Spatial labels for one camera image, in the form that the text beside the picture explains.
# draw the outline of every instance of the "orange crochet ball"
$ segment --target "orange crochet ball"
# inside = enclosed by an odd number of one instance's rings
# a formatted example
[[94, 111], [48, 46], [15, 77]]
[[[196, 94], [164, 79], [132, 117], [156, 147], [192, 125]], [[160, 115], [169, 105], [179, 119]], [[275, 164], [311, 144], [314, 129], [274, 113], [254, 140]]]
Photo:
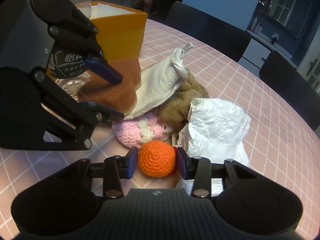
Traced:
[[171, 145], [153, 140], [142, 145], [138, 163], [143, 173], [152, 177], [164, 177], [174, 169], [176, 153]]

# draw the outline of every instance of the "table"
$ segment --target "table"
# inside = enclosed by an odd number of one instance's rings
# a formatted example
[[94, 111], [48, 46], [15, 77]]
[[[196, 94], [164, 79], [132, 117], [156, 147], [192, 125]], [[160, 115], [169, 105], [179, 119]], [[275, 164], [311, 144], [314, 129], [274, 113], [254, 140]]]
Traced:
[[[302, 118], [272, 89], [208, 45], [160, 23], [147, 20], [140, 65], [145, 68], [170, 55], [176, 47], [191, 41], [193, 48], [184, 57], [184, 64], [206, 87], [212, 98], [235, 102], [251, 117], [250, 129], [243, 140], [254, 170], [275, 180], [297, 194], [304, 207], [297, 232], [313, 239], [320, 221], [320, 140]], [[49, 134], [45, 140], [53, 141]], [[18, 233], [10, 213], [14, 197], [41, 179], [80, 158], [93, 163], [113, 155], [125, 155], [112, 133], [111, 125], [99, 125], [88, 151], [41, 152], [0, 149], [0, 235], [11, 239]], [[139, 168], [133, 179], [123, 180], [125, 194], [130, 188], [175, 187], [179, 176], [151, 178]], [[101, 179], [92, 187], [102, 193]]]

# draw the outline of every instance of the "pink crochet toy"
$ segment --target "pink crochet toy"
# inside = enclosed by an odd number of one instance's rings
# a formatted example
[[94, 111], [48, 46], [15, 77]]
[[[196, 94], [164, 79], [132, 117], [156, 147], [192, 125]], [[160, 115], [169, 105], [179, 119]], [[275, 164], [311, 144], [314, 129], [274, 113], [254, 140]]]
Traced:
[[149, 111], [132, 120], [113, 122], [112, 130], [123, 145], [140, 148], [152, 140], [167, 141], [173, 128], [161, 123], [154, 111]]

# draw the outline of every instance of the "chair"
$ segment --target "chair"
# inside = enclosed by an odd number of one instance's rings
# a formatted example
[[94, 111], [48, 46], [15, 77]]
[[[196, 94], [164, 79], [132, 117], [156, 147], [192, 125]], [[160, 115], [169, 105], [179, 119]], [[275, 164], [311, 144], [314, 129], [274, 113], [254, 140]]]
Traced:
[[277, 51], [259, 71], [260, 79], [280, 95], [315, 131], [320, 125], [320, 95]]
[[164, 24], [208, 44], [236, 62], [251, 39], [246, 31], [181, 2], [174, 2]]

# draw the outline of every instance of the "white logo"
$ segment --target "white logo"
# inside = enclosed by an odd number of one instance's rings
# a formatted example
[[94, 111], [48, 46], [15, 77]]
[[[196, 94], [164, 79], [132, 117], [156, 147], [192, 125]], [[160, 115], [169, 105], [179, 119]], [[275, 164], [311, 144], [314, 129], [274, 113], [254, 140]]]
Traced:
[[159, 196], [160, 194], [162, 194], [162, 192], [159, 190], [153, 192], [153, 195], [155, 196]]

